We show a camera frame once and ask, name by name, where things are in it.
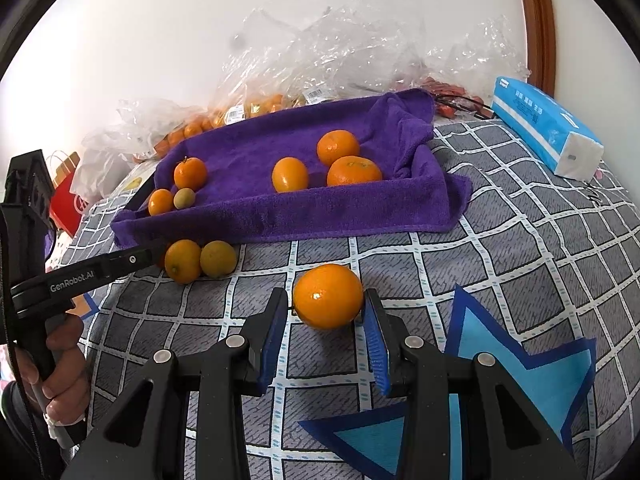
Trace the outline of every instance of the tissue box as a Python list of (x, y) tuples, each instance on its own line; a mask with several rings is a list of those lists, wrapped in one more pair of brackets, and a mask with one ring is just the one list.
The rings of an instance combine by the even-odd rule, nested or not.
[(492, 108), (557, 176), (592, 179), (604, 146), (582, 121), (544, 92), (517, 79), (499, 77)]

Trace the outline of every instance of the gray plaid bedspread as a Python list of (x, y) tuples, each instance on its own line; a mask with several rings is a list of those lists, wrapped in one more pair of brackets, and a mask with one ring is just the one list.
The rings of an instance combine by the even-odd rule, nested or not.
[[(237, 333), (274, 286), (287, 292), (323, 262), (349, 265), (412, 333), (444, 348), (453, 289), (464, 286), (530, 353), (597, 339), (595, 384), (574, 422), (584, 477), (606, 476), (640, 430), (640, 220), (603, 165), (588, 186), (554, 176), (500, 121), (441, 126), (430, 146), (447, 171), (469, 176), (467, 213), (446, 234), (397, 233), (238, 247), (236, 272), (191, 285), (156, 267), (94, 292), (100, 313), (81, 347), (91, 370), (95, 425), (154, 351), (201, 351)], [(133, 192), (100, 202), (63, 264), (114, 248), (109, 222)], [(186, 441), (193, 478), (197, 394)], [(320, 333), (289, 316), (276, 378), (244, 399), (252, 479), (359, 479), (297, 422), (384, 405), (361, 326)]]

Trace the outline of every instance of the finger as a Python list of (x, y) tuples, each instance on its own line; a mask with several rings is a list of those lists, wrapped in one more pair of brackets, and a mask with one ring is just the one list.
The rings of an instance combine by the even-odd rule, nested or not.
[(89, 383), (84, 376), (64, 393), (53, 399), (47, 406), (47, 415), (55, 422), (72, 424), (89, 405)]
[(47, 337), (47, 348), (49, 350), (71, 350), (78, 344), (82, 330), (84, 330), (82, 319), (73, 314), (67, 314), (65, 322)]
[(15, 349), (15, 360), (17, 361), (18, 370), (20, 370), (20, 377), (23, 381), (27, 381), (29, 384), (35, 384), (38, 382), (40, 374), (36, 365), (22, 348)]
[(68, 390), (76, 379), (84, 374), (86, 360), (84, 354), (77, 347), (62, 352), (60, 361), (57, 362), (53, 373), (42, 383), (42, 392), (47, 399), (53, 399), (65, 390)]

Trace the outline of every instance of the plastic bag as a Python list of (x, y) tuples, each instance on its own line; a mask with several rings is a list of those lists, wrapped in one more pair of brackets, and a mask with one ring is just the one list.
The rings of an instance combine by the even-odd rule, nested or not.
[[(202, 108), (184, 108), (167, 99), (122, 100), (117, 111), (123, 122), (87, 134), (82, 140), (85, 148), (121, 153), (139, 162), (155, 156), (165, 156), (172, 147), (166, 137), (189, 127), (194, 121), (196, 124), (191, 125), (192, 132), (201, 133), (203, 127), (210, 129), (206, 127), (208, 124), (202, 124)], [(186, 130), (181, 135), (182, 139), (188, 137)]]
[(513, 46), (510, 35), (507, 19), (501, 16), (480, 23), (450, 48), (432, 48), (424, 60), (428, 70), (421, 86), (428, 89), (435, 80), (487, 102), (494, 95), (498, 76), (525, 81), (530, 75), (526, 58)]
[(87, 202), (87, 212), (98, 200), (108, 197), (132, 167), (119, 153), (89, 148), (80, 159), (69, 191)]
[(283, 108), (281, 86), (290, 67), (280, 57), (298, 34), (296, 27), (263, 9), (254, 10), (244, 20), (209, 104), (213, 128)]
[(254, 10), (209, 105), (215, 125), (283, 108), (417, 86), (417, 0), (350, 0), (303, 30)]
[(350, 0), (303, 30), (283, 61), (293, 103), (315, 104), (410, 88), (419, 82), (425, 27), (417, 0)]

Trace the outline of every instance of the orange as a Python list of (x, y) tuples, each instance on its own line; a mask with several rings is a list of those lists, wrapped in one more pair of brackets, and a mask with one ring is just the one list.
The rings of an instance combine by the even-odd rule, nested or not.
[(174, 208), (174, 196), (168, 189), (156, 189), (149, 197), (149, 214), (151, 216), (168, 213)]
[(286, 156), (273, 167), (271, 182), (278, 193), (299, 191), (309, 185), (309, 174), (302, 161)]
[(209, 115), (209, 121), (214, 128), (225, 125), (225, 113), (222, 110), (213, 110)]
[(201, 122), (201, 127), (203, 132), (207, 132), (213, 129), (213, 124), (211, 124), (211, 119), (208, 117), (204, 117)]
[(191, 240), (179, 240), (164, 255), (164, 270), (174, 282), (186, 285), (200, 276), (200, 246)]
[(169, 141), (169, 146), (175, 148), (178, 143), (184, 140), (184, 130), (180, 128), (179, 130), (172, 131), (169, 135), (166, 136), (166, 140)]
[(164, 156), (169, 153), (171, 146), (169, 146), (169, 141), (166, 140), (166, 137), (158, 142), (154, 148), (156, 149), (156, 156), (158, 158), (164, 158)]
[(325, 166), (331, 166), (342, 156), (359, 155), (358, 139), (347, 130), (334, 130), (322, 136), (316, 147), (318, 158)]
[(326, 174), (328, 186), (344, 186), (382, 180), (382, 172), (372, 160), (362, 156), (344, 156), (336, 160)]
[(238, 264), (236, 250), (222, 240), (209, 242), (200, 253), (200, 267), (210, 278), (231, 274)]
[(207, 181), (207, 167), (199, 158), (185, 157), (174, 170), (174, 182), (178, 189), (190, 187), (199, 190)]
[(184, 138), (189, 139), (190, 137), (194, 137), (202, 133), (202, 122), (201, 121), (193, 121), (193, 123), (189, 123), (184, 127)]
[(274, 94), (270, 97), (268, 101), (268, 113), (272, 114), (274, 112), (279, 112), (282, 110), (282, 100), (284, 96), (282, 94)]
[(268, 99), (260, 100), (254, 99), (251, 101), (247, 101), (247, 105), (245, 105), (244, 114), (251, 117), (259, 117), (264, 114), (269, 113), (269, 109), (271, 108), (271, 104)]
[(362, 284), (351, 269), (324, 264), (308, 270), (293, 287), (293, 307), (313, 328), (338, 328), (362, 307)]

